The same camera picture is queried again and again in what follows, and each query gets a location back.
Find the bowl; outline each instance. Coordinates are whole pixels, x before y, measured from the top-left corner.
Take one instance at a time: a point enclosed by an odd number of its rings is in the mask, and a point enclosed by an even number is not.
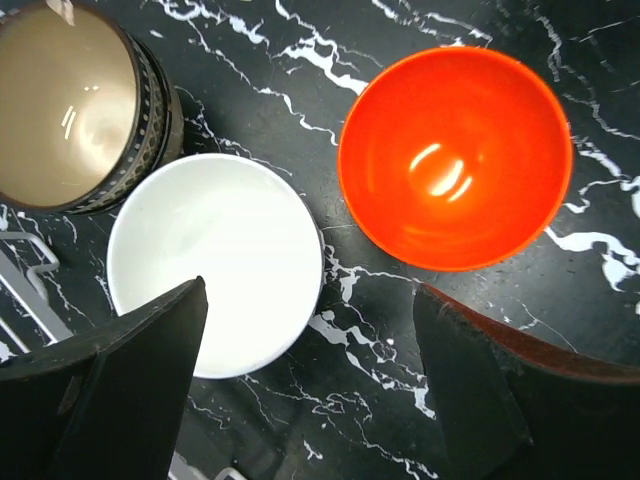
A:
[[[572,162],[567,119],[535,73],[496,51],[451,47],[369,84],[345,122],[338,176],[381,249],[459,272],[529,245],[561,205]]]
[[[284,353],[314,313],[323,250],[309,210],[279,176],[224,154],[177,160],[129,196],[107,278],[124,315],[202,276],[209,312],[194,375],[250,373]]]
[[[45,3],[9,12],[0,62],[1,200],[40,212],[99,211],[166,154],[162,79],[94,10],[75,5],[74,26]]]

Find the white bowl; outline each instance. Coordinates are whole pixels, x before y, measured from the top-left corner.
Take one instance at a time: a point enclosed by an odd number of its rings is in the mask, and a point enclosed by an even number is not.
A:
[[[111,232],[116,311],[198,275],[209,312],[194,375],[229,378],[267,365],[300,336],[322,287],[309,210],[278,175],[244,158],[202,154],[161,168],[131,194]]]

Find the marble surface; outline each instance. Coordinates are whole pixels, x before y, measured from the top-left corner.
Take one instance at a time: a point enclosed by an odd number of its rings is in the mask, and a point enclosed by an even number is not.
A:
[[[25,3],[0,0],[0,11]],[[185,153],[236,153],[274,169],[303,196],[326,242],[327,285],[291,350],[253,375],[194,380],[178,450],[204,474],[234,465],[251,480],[443,478],[411,318],[418,282],[563,348],[640,365],[637,2],[95,6],[148,44],[178,86]],[[393,260],[354,225],[337,184],[336,143],[350,105],[385,66],[462,44],[510,54],[552,86],[570,119],[575,171],[566,203],[525,252],[481,271],[438,274]],[[75,332],[113,315],[105,255],[116,214],[37,216],[0,204],[0,229],[35,233],[59,254],[47,287]],[[171,216],[166,222],[171,228]],[[28,245],[0,248],[23,270],[40,262]],[[248,298],[252,287],[247,278]],[[43,344],[4,291],[0,316],[31,348]],[[0,341],[0,356],[18,352]]]

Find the bowl rim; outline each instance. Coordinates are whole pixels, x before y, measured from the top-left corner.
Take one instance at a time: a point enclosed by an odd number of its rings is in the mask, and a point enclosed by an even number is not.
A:
[[[50,7],[46,4],[44,0],[40,0],[34,3],[27,4],[23,7],[10,9],[6,12],[6,15],[0,19],[0,30],[2,30],[3,28],[6,28],[11,23],[18,20],[19,17],[25,13],[30,13],[32,11],[49,9],[49,8]],[[118,38],[120,39],[120,41],[122,42],[123,46],[127,51],[127,55],[129,56],[129,61],[131,62],[131,68],[133,69],[133,75],[136,82],[136,90],[139,93],[141,88],[142,73],[140,71],[140,65],[138,65],[138,62],[136,60],[136,55],[133,51],[133,46],[131,45],[131,39],[129,38],[129,35],[124,31],[122,27],[120,27],[118,22],[116,22],[114,19],[108,17],[107,15],[102,13],[100,10],[92,6],[75,3],[73,5],[73,8],[84,10],[90,13],[91,15],[94,15],[95,17],[99,18],[105,23],[105,25],[107,25],[118,36]],[[140,112],[141,108],[142,108],[142,102],[140,99],[140,95],[138,94],[136,95],[134,125],[131,131],[129,132],[129,138],[127,138],[127,142],[125,143],[122,152],[120,152],[120,156],[118,157],[117,161],[114,163],[113,168],[109,171],[109,173],[105,175],[105,177],[95,187],[93,187],[92,189],[90,189],[80,197],[76,198],[75,200],[71,200],[70,202],[61,203],[59,205],[38,206],[38,205],[32,205],[29,203],[21,202],[20,200],[17,200],[8,195],[5,195],[0,191],[0,201],[8,203],[11,207],[20,208],[30,213],[65,213],[68,210],[71,210],[77,207],[78,205],[85,203],[89,198],[94,196],[97,192],[99,192],[100,190],[104,190],[105,185],[108,185],[109,182],[111,181],[111,176],[113,175],[113,173],[121,170],[123,165],[125,165],[126,158],[127,158],[127,155],[125,153],[131,149],[131,146],[135,141],[136,132],[138,131],[138,128],[139,128],[138,125],[140,123],[140,118],[142,118],[142,115]]]
[[[113,264],[115,261],[114,249],[115,249],[115,244],[118,241],[117,238],[119,236],[119,232],[123,228],[123,223],[125,222],[125,217],[127,215],[127,212],[130,209],[134,208],[136,198],[143,195],[144,192],[147,190],[148,186],[152,185],[157,178],[169,175],[172,170],[184,168],[185,166],[188,166],[192,163],[211,162],[211,161],[230,161],[230,162],[240,163],[243,165],[248,165],[258,170],[260,173],[266,175],[268,178],[271,178],[274,181],[276,181],[280,186],[280,188],[282,188],[291,197],[292,202],[294,204],[301,205],[306,211],[306,215],[311,221],[310,225],[314,228],[316,238],[318,239],[318,243],[317,245],[314,245],[314,249],[317,251],[317,255],[319,256],[319,260],[320,260],[319,262],[320,268],[317,272],[318,273],[317,292],[315,292],[315,296],[314,296],[315,300],[313,304],[310,305],[308,316],[304,320],[302,319],[300,320],[300,325],[297,326],[297,328],[291,329],[291,333],[287,341],[283,342],[278,349],[276,349],[268,357],[265,357],[262,360],[251,364],[250,366],[246,366],[245,368],[229,370],[224,373],[202,372],[202,371],[198,371],[197,369],[194,369],[194,372],[193,372],[194,377],[219,380],[219,379],[233,378],[241,375],[246,375],[269,365],[270,363],[278,359],[280,356],[282,356],[289,348],[291,348],[291,346],[298,340],[298,338],[300,338],[300,335],[302,335],[305,328],[308,326],[311,318],[315,314],[315,311],[318,305],[318,300],[320,298],[320,294],[324,287],[325,257],[324,257],[324,241],[320,233],[320,230],[318,229],[318,225],[311,213],[311,210],[309,209],[307,204],[302,200],[302,198],[300,198],[300,195],[298,194],[298,192],[296,192],[296,190],[289,183],[287,183],[282,177],[280,177],[277,173],[275,173],[271,169],[267,168],[266,166],[254,160],[249,160],[241,156],[230,155],[226,153],[199,153],[199,154],[183,157],[181,159],[178,159],[178,160],[175,160],[174,162],[169,163],[168,165],[165,165],[164,167],[156,170],[147,178],[145,178],[134,189],[133,193],[129,195],[129,197],[127,198],[124,205],[122,206],[122,209],[118,213],[118,216],[116,217],[116,220],[113,224],[111,233],[109,235],[109,244],[107,247],[107,261],[106,261],[107,275],[106,276],[107,276],[107,285],[109,287],[111,300],[113,302],[114,309],[119,316],[124,314],[122,313],[123,312],[122,304],[120,303],[116,295],[114,295],[113,289],[112,289],[112,285],[115,284],[115,280],[113,278]]]
[[[463,267],[447,267],[442,265],[433,265],[429,262],[416,261],[415,259],[409,258],[408,256],[405,256],[401,253],[396,252],[395,248],[387,245],[384,241],[378,238],[372,232],[372,230],[369,227],[367,227],[366,224],[362,221],[357,211],[354,210],[351,199],[349,198],[348,189],[346,188],[346,184],[348,182],[345,181],[345,175],[342,169],[343,163],[344,163],[344,160],[343,160],[343,157],[344,157],[343,147],[345,144],[344,139],[346,138],[346,135],[349,134],[350,128],[353,128],[352,119],[353,119],[354,113],[358,109],[360,102],[362,102],[363,99],[366,97],[367,93],[369,93],[373,88],[375,88],[378,82],[380,82],[382,79],[384,79],[388,75],[393,74],[396,70],[398,70],[399,68],[401,68],[407,63],[419,61],[424,57],[432,57],[436,55],[449,55],[454,52],[465,52],[467,54],[484,56],[484,57],[492,58],[494,60],[498,60],[499,62],[502,62],[503,64],[516,70],[519,74],[526,77],[529,81],[531,81],[537,87],[537,89],[540,91],[542,96],[546,98],[546,100],[548,101],[549,105],[553,110],[555,119],[557,120],[558,124],[562,127],[563,133],[564,133],[563,135],[564,151],[562,155],[562,162],[563,162],[562,184],[554,199],[553,208],[549,210],[547,216],[544,219],[544,222],[542,222],[541,225],[535,229],[535,231],[529,234],[525,240],[520,242],[516,247],[510,249],[509,251],[501,255],[495,256],[492,259],[485,260],[482,262],[476,262]],[[422,51],[413,53],[407,57],[404,57],[399,61],[393,63],[386,69],[384,69],[382,72],[380,72],[366,86],[366,88],[362,91],[362,93],[358,96],[356,101],[353,103],[353,105],[349,109],[346,120],[344,122],[342,133],[340,134],[340,141],[339,141],[338,152],[337,152],[337,174],[338,174],[338,182],[340,184],[340,190],[342,192],[342,196],[344,197],[347,208],[349,209],[349,212],[353,216],[353,219],[358,224],[360,229],[362,229],[362,231],[369,238],[369,240],[371,240],[378,248],[380,248],[387,254],[391,255],[392,257],[404,263],[412,265],[414,267],[422,268],[425,270],[437,271],[437,272],[459,273],[459,272],[479,270],[481,268],[498,264],[522,252],[529,245],[531,245],[531,243],[533,243],[533,241],[535,241],[542,234],[542,232],[549,226],[553,218],[558,213],[558,210],[562,206],[562,202],[564,200],[565,195],[567,194],[569,183],[571,181],[571,176],[573,172],[573,161],[574,161],[573,142],[571,140],[570,125],[569,125],[567,116],[564,112],[564,109],[562,108],[562,105],[560,104],[560,101],[558,100],[556,95],[553,93],[553,90],[551,90],[551,87],[536,72],[534,72],[531,68],[529,68],[528,66],[526,66],[525,64],[517,60],[516,58],[506,55],[504,53],[501,53],[497,50],[491,50],[485,47],[451,46],[451,47],[430,48],[427,50],[422,50]]]
[[[142,178],[142,180],[144,180],[145,177],[149,176],[151,173],[157,170],[159,166],[162,164],[164,160],[164,156],[167,151],[167,147],[169,145],[169,138],[171,136],[171,130],[174,127],[174,123],[180,122],[184,124],[184,119],[180,119],[179,117],[174,118],[174,114],[172,110],[173,101],[171,98],[172,87],[171,85],[169,85],[169,79],[164,69],[160,65],[159,60],[156,58],[153,52],[151,52],[151,49],[145,43],[138,40],[136,37],[132,35],[130,36],[130,39],[138,45],[138,48],[140,48],[140,50],[142,50],[142,53],[144,53],[145,56],[147,57],[149,65],[151,66],[151,70],[156,75],[156,78],[158,80],[160,93],[162,94],[162,99],[165,103],[165,107],[163,108],[165,117],[164,117],[164,126],[162,129],[162,139],[159,142],[159,147],[155,155],[156,157],[155,160],[151,162],[151,165],[149,166],[149,169],[146,172],[146,175],[144,175]],[[180,106],[179,102],[178,102],[178,108],[180,108],[180,113],[182,114],[182,107]],[[182,144],[183,142],[184,142],[184,125],[181,133],[180,144]],[[73,215],[91,216],[91,215],[98,215],[101,213],[110,212],[111,210],[117,207],[120,207],[127,200],[128,195],[131,194],[131,192],[133,192],[133,188],[131,188],[128,192],[125,192],[121,197],[118,197],[113,203],[108,203],[107,205],[104,205],[103,207],[100,207],[97,209],[87,209],[87,210],[82,210],[80,212],[73,212]]]

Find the metallic bowl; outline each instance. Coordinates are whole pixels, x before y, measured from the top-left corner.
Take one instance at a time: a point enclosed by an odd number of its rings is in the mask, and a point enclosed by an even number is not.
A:
[[[74,8],[73,26],[44,3],[9,12],[0,21],[0,200],[106,210],[173,155],[170,95],[151,62],[87,7]]]

